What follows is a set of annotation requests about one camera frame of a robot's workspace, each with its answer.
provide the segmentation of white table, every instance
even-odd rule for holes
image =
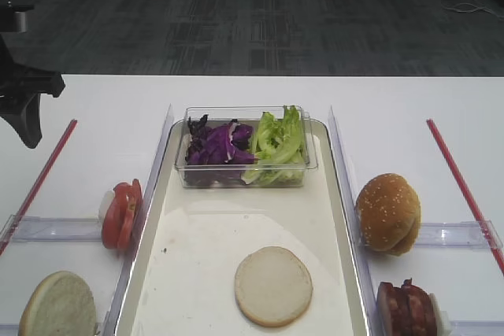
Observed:
[[[183,117],[188,106],[297,104],[312,118],[325,123],[332,106],[353,164],[352,176],[357,188],[375,175],[397,172],[420,195],[424,222],[473,220],[425,124],[426,119],[433,118],[484,215],[504,235],[504,212],[500,209],[504,183],[501,126],[504,79],[220,76],[65,76],[64,79],[67,87],[60,98],[43,96],[44,136],[36,150],[26,149],[13,130],[0,122],[0,223],[18,210],[72,118],[79,121],[76,130],[28,215],[95,216],[103,188],[134,177],[145,185],[169,104],[175,120]],[[491,257],[481,264],[484,266],[461,266],[459,271],[465,269],[467,275],[477,271],[487,294],[488,282],[498,280],[500,285],[502,275]],[[475,301],[487,301],[481,297],[486,294],[478,293],[477,288],[469,288],[467,295]],[[502,307],[500,301],[495,303]],[[485,314],[478,315],[474,310],[464,309],[463,303],[457,305],[453,301],[450,306],[458,306],[454,310],[458,317],[504,320],[497,310],[489,313],[485,309]]]

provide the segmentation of metal tray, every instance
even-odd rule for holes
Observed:
[[[319,167],[303,187],[281,189],[184,189],[173,167],[182,124],[173,126],[117,335],[271,332],[246,320],[233,294],[239,262],[268,245],[291,249],[313,279],[307,313],[275,332],[368,334],[328,130],[311,124]]]

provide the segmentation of white cord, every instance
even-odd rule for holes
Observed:
[[[441,6],[447,11],[457,13],[475,13],[483,11],[494,15],[499,21],[504,21],[504,15],[499,15],[493,9],[486,7],[477,0],[441,0]]]

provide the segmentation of bun top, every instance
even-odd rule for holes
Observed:
[[[356,208],[361,219],[361,233],[366,244],[375,251],[392,249],[409,234],[415,220],[420,219],[417,193],[395,173],[378,175],[365,184]]]

